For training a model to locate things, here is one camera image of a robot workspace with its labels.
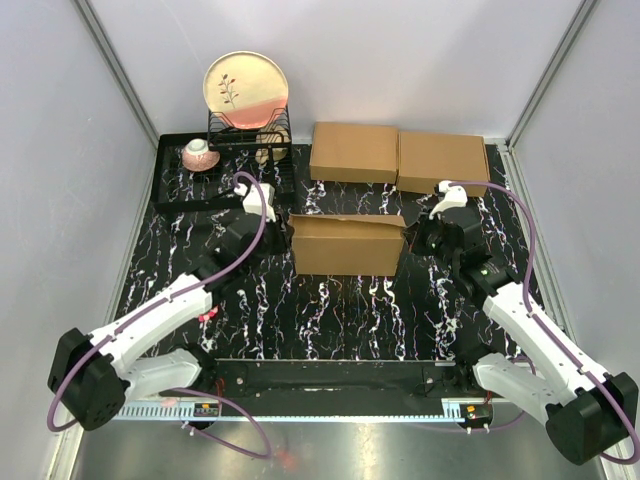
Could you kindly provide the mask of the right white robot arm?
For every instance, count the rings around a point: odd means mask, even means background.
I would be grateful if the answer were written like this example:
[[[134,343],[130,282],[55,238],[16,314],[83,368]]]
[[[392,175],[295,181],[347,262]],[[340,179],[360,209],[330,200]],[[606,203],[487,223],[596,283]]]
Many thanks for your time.
[[[529,296],[520,275],[491,254],[469,207],[419,214],[405,231],[412,254],[433,257],[456,290],[496,322],[535,367],[513,365],[486,345],[463,350],[454,384],[466,396],[482,390],[516,405],[544,426],[556,450],[583,465],[635,431],[639,387],[586,355]]]

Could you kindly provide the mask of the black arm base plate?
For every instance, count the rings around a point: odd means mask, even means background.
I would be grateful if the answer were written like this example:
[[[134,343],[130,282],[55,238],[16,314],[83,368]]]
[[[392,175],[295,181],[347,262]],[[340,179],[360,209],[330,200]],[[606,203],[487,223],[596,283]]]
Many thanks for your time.
[[[243,398],[266,391],[391,391],[419,397],[497,399],[451,361],[218,359],[194,390]]]

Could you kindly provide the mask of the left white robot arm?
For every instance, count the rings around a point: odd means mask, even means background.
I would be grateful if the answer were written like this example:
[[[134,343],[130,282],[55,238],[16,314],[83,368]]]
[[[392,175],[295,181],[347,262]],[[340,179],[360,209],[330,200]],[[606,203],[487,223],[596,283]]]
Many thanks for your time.
[[[196,396],[216,386],[216,362],[194,343],[149,357],[147,351],[185,323],[209,314],[263,259],[290,246],[291,229],[280,214],[242,213],[209,253],[138,308],[88,334],[73,328],[57,344],[47,386],[54,399],[47,425],[54,432],[58,406],[87,431],[102,427],[122,407],[165,391]]]

